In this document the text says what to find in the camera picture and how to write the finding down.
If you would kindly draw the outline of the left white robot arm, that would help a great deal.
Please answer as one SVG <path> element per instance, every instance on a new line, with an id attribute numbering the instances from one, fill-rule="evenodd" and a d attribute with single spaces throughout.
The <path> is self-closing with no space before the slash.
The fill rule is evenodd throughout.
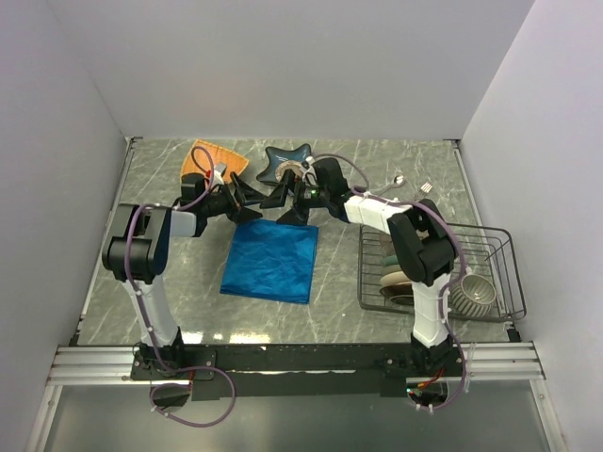
<path id="1" fill-rule="evenodd" d="M 102 250 L 102 263 L 122 283 L 140 326 L 135 362 L 167 379 L 186 370 L 187 354 L 163 282 L 174 237 L 197 238 L 210 218 L 225 216 L 235 224 L 259 219 L 252 210 L 266 196 L 235 173 L 226 183 L 220 175 L 189 173 L 181 177 L 181 195 L 172 206 L 121 203 Z"/>

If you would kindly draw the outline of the blue cloth napkin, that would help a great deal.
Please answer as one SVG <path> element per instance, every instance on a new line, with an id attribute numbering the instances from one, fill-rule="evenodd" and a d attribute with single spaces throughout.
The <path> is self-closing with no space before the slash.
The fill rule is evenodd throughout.
<path id="1" fill-rule="evenodd" d="M 225 295 L 295 304 L 310 301 L 318 227 L 258 219 L 236 227 L 223 270 Z"/>

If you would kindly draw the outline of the grey ribbed mug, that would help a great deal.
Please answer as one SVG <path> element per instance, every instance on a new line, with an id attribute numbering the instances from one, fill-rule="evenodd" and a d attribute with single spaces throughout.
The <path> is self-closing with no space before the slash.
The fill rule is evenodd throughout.
<path id="1" fill-rule="evenodd" d="M 448 301 L 456 314 L 484 317 L 497 300 L 495 287 L 481 275 L 465 275 L 450 290 Z"/>

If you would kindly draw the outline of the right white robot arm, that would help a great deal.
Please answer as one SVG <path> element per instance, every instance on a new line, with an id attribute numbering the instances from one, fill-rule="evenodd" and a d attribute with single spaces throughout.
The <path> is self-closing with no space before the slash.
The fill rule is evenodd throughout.
<path id="1" fill-rule="evenodd" d="M 301 176 L 286 170 L 260 207 L 283 207 L 291 196 L 291 207 L 278 218 L 280 223 L 304 225 L 310 210 L 324 208 L 333 218 L 389 235 L 401 271 L 412 286 L 412 363 L 418 373 L 433 375 L 444 366 L 453 348 L 448 289 L 458 256 L 454 233 L 427 199 L 396 202 L 365 188 L 349 187 L 332 157 L 310 160 L 302 168 Z"/>

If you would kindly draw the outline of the silver fork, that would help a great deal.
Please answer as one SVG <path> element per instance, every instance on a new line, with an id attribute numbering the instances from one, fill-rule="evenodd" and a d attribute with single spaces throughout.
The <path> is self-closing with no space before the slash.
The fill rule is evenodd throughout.
<path id="1" fill-rule="evenodd" d="M 424 183 L 418 191 L 415 193 L 413 200 L 418 202 L 422 199 L 425 199 L 433 189 L 433 185 L 429 182 Z"/>

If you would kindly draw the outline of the silver spoon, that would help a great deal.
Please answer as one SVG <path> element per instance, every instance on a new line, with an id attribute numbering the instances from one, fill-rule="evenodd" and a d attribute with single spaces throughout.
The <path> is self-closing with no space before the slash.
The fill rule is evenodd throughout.
<path id="1" fill-rule="evenodd" d="M 396 175 L 391 183 L 378 188 L 376 191 L 376 194 L 382 195 L 389 190 L 400 188 L 405 184 L 405 182 L 406 182 L 406 179 L 402 174 Z"/>

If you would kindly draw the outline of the orange woven basket tray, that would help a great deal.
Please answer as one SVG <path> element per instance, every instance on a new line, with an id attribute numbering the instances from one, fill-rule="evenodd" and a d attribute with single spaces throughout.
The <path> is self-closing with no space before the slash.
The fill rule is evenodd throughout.
<path id="1" fill-rule="evenodd" d="M 194 148 L 196 147 L 206 149 L 209 152 L 215 166 L 218 164 L 225 165 L 225 169 L 221 172 L 221 177 L 226 184 L 231 183 L 232 173 L 240 176 L 249 165 L 249 160 L 243 155 L 215 143 L 197 139 L 193 142 L 187 157 L 182 164 L 180 178 L 184 178 L 186 175 L 192 173 L 199 173 L 209 176 L 210 167 L 207 155 L 200 150 L 194 151 Z"/>

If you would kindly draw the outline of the green plate in rack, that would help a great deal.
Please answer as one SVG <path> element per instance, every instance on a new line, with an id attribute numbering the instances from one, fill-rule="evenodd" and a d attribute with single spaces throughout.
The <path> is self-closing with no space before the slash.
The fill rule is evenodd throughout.
<path id="1" fill-rule="evenodd" d="M 382 267 L 388 266 L 399 266 L 399 260 L 395 254 L 388 255 L 382 259 Z"/>

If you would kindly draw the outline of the dark blue star dish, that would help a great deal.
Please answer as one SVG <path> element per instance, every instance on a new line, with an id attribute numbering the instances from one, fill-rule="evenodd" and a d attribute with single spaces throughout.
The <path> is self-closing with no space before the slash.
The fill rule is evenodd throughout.
<path id="1" fill-rule="evenodd" d="M 294 150 L 268 146 L 265 153 L 269 162 L 256 176 L 256 181 L 267 186 L 277 186 L 285 171 L 293 170 L 294 162 L 305 161 L 312 155 L 312 148 L 308 143 L 304 143 Z"/>

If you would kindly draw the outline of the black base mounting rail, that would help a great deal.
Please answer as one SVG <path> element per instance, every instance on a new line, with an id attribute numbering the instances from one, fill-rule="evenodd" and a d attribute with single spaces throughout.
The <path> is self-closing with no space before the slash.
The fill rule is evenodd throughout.
<path id="1" fill-rule="evenodd" d="M 459 377 L 463 370 L 451 344 L 434 353 L 409 343 L 180 345 L 162 355 L 167 367 L 142 347 L 134 355 L 131 379 L 182 383 L 194 401 L 231 395 L 404 397 L 408 379 L 437 373 Z"/>

